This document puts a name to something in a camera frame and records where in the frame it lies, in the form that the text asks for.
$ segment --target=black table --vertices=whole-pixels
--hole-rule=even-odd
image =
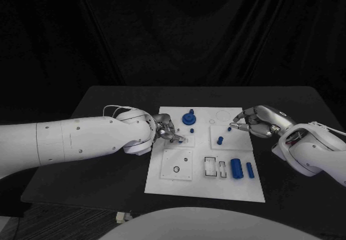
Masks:
[[[299,123],[319,121],[342,130],[312,87],[129,87],[90,88],[71,118],[103,115],[106,105],[132,106],[150,114],[160,106],[243,107],[270,105]],[[44,166],[22,195],[24,202],[146,214],[175,207],[207,207],[274,220],[316,236],[346,236],[346,187],[322,172],[302,175],[272,153],[277,137],[251,136],[266,203],[145,193],[150,153],[116,154]]]

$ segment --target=blue object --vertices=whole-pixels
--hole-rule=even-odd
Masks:
[[[218,137],[218,142],[217,142],[220,145],[222,144],[222,140],[224,140],[224,137],[220,136],[220,137]]]
[[[244,170],[243,170],[243,164],[241,164],[240,158],[234,158],[231,160],[231,168],[233,168],[233,177],[235,179],[243,179],[244,178]]]
[[[189,110],[189,113],[186,113],[184,116],[182,116],[182,122],[185,125],[192,125],[195,124],[197,122],[197,116],[195,116],[195,112],[194,112],[194,109]]]
[[[251,179],[256,178],[256,175],[254,175],[254,171],[253,171],[253,166],[251,166],[251,162],[247,162],[247,171],[248,171],[248,177]]]

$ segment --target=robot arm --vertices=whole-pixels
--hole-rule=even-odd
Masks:
[[[0,179],[28,168],[96,158],[117,152],[142,155],[156,139],[173,141],[171,115],[152,116],[133,108],[117,118],[86,117],[62,121],[0,126]]]
[[[248,118],[250,124],[238,123]],[[346,143],[319,124],[296,124],[273,107],[260,105],[243,111],[230,124],[261,138],[280,136],[273,153],[306,176],[322,170],[346,186]]]

